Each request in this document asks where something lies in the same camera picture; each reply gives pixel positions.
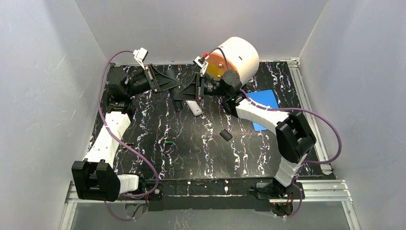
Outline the black remote control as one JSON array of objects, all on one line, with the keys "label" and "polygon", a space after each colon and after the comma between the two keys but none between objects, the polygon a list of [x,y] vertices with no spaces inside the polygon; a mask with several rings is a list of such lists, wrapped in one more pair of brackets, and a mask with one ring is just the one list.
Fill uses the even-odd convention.
[{"label": "black remote control", "polygon": [[178,89],[173,88],[169,90],[170,98],[174,107],[175,112],[181,112],[184,110],[184,103],[183,101],[175,100],[175,96],[178,94]]}]

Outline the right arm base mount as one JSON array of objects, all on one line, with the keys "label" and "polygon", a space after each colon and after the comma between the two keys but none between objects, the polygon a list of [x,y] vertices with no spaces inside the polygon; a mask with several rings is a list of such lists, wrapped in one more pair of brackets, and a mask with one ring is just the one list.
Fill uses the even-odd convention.
[{"label": "right arm base mount", "polygon": [[273,215],[284,219],[295,215],[305,199],[302,183],[292,183],[285,187],[276,180],[256,183],[251,186],[249,193],[258,200],[269,200]]}]

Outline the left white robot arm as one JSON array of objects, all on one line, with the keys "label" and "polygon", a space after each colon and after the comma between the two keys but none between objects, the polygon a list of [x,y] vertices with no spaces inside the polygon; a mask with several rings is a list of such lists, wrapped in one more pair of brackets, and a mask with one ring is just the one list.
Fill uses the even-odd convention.
[{"label": "left white robot arm", "polygon": [[147,91],[169,91],[174,96],[180,81],[173,70],[159,71],[152,64],[137,67],[129,77],[122,67],[111,67],[107,72],[109,104],[106,113],[99,111],[103,121],[98,136],[83,160],[75,161],[71,171],[79,199],[113,202],[120,195],[140,197],[147,194],[145,180],[136,173],[117,175],[113,162],[135,115],[133,97]]}]

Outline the white remote control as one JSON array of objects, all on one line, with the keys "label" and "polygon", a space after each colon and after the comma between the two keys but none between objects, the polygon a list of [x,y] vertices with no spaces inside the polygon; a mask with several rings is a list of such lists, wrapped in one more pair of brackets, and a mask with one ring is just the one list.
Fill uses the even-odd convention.
[{"label": "white remote control", "polygon": [[194,116],[200,116],[202,114],[202,110],[196,101],[186,101],[186,104]]}]

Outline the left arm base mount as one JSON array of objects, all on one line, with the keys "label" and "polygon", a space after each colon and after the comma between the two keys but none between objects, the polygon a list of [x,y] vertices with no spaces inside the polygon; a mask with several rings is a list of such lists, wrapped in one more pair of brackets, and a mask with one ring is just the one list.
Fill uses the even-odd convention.
[{"label": "left arm base mount", "polygon": [[142,203],[136,204],[136,208],[128,220],[139,219],[148,211],[150,201],[162,199],[162,183],[147,181],[142,174],[119,175],[119,179],[121,183],[120,196],[142,201]]}]

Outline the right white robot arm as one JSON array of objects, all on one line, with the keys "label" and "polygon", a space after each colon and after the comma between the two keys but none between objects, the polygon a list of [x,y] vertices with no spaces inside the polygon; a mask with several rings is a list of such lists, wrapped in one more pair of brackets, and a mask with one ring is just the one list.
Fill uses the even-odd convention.
[{"label": "right white robot arm", "polygon": [[271,108],[251,99],[242,91],[243,78],[235,70],[227,70],[219,81],[208,73],[196,72],[183,89],[176,88],[175,101],[199,101],[203,96],[219,96],[226,113],[257,123],[272,131],[281,154],[275,186],[291,186],[305,157],[316,144],[316,137],[301,108]]}]

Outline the black remote battery cover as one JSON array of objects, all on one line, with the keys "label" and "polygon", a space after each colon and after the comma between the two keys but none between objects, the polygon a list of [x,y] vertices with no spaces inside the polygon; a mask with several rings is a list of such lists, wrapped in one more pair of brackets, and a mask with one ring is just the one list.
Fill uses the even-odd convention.
[{"label": "black remote battery cover", "polygon": [[229,141],[229,140],[233,137],[233,135],[232,135],[230,132],[228,132],[226,129],[223,129],[223,130],[220,132],[220,136],[221,136],[225,141]]}]

